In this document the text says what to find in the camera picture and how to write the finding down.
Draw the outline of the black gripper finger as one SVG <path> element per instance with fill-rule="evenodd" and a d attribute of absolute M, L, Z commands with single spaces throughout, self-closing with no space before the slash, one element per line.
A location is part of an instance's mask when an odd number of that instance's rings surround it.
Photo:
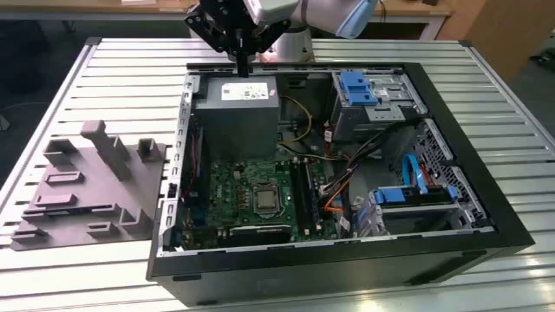
<path fill-rule="evenodd" d="M 256 53 L 263 53 L 275 43 L 280 35 L 283 35 L 291 26 L 291 20 L 284 19 L 272 23 L 258 31 L 256 25 L 250 26 L 243 30 L 243 77 L 250 76 L 250 58 Z"/>
<path fill-rule="evenodd" d="M 225 53 L 228 59 L 235 61 L 236 74 L 243 77 L 243 52 L 240 52 L 240 29 L 224 31 L 217 27 L 212 17 L 203 8 L 193 8 L 184 19 L 193 33 L 207 42 L 219 53 Z"/>

